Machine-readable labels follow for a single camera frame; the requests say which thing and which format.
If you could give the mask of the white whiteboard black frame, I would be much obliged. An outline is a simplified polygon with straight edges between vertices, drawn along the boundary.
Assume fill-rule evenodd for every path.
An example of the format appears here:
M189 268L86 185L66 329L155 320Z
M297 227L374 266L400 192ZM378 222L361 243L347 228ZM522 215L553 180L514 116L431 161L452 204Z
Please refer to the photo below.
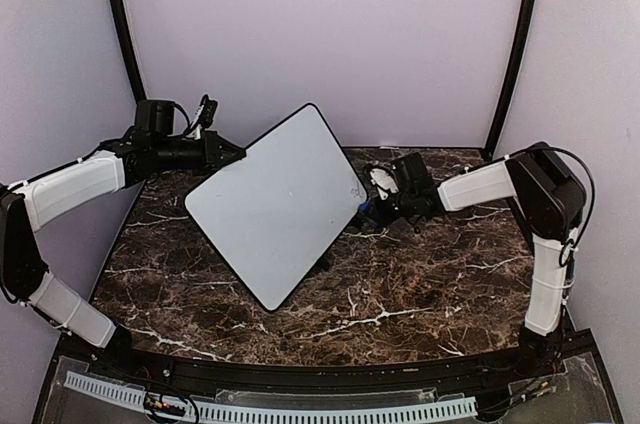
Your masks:
M184 205L258 303L275 311L366 200L360 177L309 103L197 185Z

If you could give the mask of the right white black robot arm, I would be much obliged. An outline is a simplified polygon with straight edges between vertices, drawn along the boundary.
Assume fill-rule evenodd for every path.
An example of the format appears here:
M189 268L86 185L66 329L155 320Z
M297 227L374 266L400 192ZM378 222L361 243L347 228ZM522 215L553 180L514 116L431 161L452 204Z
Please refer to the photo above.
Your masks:
M573 284L574 254L591 218L595 185L582 184L565 164L568 151L544 142L468 168L436 182L421 155L387 167L369 164L374 197L359 207L375 227L398 219L431 220L480 204L515 200L532 237L534 266L524 327L539 336L555 332Z

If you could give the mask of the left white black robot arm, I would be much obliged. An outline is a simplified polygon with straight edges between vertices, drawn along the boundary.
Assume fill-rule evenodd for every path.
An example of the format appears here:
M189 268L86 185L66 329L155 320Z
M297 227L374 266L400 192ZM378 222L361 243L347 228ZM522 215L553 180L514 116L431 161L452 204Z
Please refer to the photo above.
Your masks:
M243 159L244 148L212 130L218 103L204 96L185 129L174 130L181 106L142 100L120 138L102 141L84 157L1 188L1 292L11 304L35 309L62 331L103 349L101 361L120 380L141 371L140 356L124 343L122 326L58 279L43 260L35 235L46 224L101 196L167 171L215 172Z

